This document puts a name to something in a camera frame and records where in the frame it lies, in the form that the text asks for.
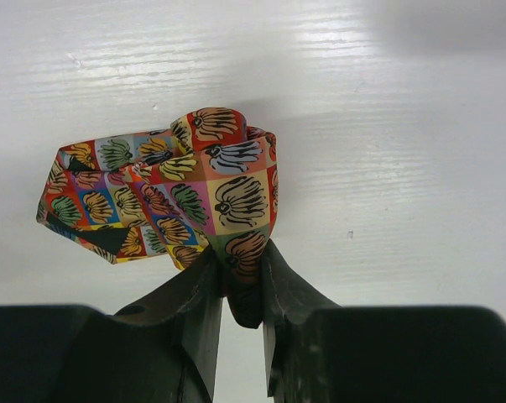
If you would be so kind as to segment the colourful squares patterned tie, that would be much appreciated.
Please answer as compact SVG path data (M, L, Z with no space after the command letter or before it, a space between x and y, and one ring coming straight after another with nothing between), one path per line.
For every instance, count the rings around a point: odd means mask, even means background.
M165 129L60 148L36 219L112 264L166 254L185 270L211 249L235 321L255 328L278 190L275 135L204 107Z

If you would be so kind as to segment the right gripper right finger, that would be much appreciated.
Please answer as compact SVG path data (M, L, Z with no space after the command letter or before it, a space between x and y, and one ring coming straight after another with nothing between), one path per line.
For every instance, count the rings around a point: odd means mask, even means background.
M339 306L290 268L275 243L261 257L269 397L329 397L325 314Z

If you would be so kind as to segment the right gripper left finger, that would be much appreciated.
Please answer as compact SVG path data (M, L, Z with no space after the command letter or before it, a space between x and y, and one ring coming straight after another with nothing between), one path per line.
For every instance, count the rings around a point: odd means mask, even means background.
M185 371L192 375L200 400L213 400L222 296L219 264L211 247L187 269L112 317L133 325L168 327L168 344L177 350Z

